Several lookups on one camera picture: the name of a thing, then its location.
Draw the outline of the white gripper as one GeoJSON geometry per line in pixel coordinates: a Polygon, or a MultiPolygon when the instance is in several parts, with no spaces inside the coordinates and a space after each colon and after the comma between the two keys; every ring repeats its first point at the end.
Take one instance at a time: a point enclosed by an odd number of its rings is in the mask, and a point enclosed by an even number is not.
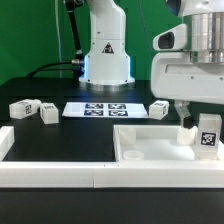
{"type": "Polygon", "coordinates": [[[186,52],[158,53],[151,66],[151,91],[172,99],[183,128],[193,125],[189,102],[224,104],[224,64],[197,64],[186,52]]]}

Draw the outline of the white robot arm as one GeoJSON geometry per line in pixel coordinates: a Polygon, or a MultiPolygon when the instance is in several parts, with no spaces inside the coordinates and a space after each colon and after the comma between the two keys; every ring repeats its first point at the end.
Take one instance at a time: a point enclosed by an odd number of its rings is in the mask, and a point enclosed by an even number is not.
{"type": "MultiPolygon", "coordinates": [[[[87,0],[91,48],[81,85],[115,91],[135,83],[125,51],[126,15],[114,0],[87,0]]],[[[166,0],[182,23],[153,39],[151,91],[176,103],[224,104],[224,0],[166,0]]]]}

